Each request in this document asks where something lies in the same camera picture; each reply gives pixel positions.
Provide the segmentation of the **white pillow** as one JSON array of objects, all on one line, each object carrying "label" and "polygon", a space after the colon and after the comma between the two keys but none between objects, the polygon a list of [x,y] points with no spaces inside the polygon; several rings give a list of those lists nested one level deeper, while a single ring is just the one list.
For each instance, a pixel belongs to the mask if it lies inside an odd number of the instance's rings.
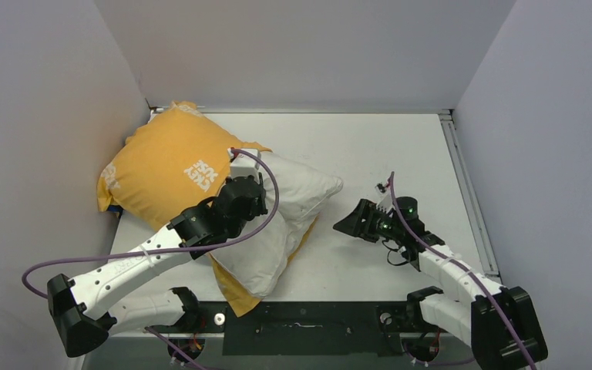
[{"label": "white pillow", "polygon": [[277,181],[277,213],[252,238],[209,253],[217,284],[228,301],[234,294],[267,297],[316,218],[344,186],[340,177],[272,152],[263,152],[261,159]]}]

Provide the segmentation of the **yellow and blue pillowcase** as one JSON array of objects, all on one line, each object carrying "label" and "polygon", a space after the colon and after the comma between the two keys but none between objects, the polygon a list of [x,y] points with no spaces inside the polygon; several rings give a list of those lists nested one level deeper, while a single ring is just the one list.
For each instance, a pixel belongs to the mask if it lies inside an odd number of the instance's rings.
[{"label": "yellow and blue pillowcase", "polygon": [[[195,104],[172,102],[166,112],[152,116],[129,136],[106,165],[96,185],[98,207],[122,207],[159,230],[180,211],[216,194],[229,175],[227,151],[232,147],[274,153],[258,142],[240,140]],[[266,163],[261,174],[267,207],[278,211],[278,182]],[[234,294],[227,302],[235,315],[243,316],[261,299]]]}]

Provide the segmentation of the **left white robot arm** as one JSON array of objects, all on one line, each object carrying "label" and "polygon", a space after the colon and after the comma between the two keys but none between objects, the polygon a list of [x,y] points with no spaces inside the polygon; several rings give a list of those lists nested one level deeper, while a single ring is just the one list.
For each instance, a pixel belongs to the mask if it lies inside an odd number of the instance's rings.
[{"label": "left white robot arm", "polygon": [[65,354],[85,355],[121,331],[154,325],[195,328],[199,302],[189,288],[132,301],[127,295],[206,252],[253,237],[275,212],[267,208],[261,173],[228,177],[218,195],[183,210],[132,250],[84,274],[49,279],[46,300]]}]

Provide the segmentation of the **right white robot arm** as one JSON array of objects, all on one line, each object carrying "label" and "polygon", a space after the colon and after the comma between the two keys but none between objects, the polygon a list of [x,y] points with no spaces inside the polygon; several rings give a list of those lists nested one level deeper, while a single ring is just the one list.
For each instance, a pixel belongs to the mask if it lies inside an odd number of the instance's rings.
[{"label": "right white robot arm", "polygon": [[548,358],[549,350],[530,295],[475,271],[419,218],[413,197],[390,205],[361,199],[334,230],[364,241],[393,241],[404,265],[436,285],[412,292],[404,312],[415,330],[441,328],[471,348],[482,369],[521,369]]}]

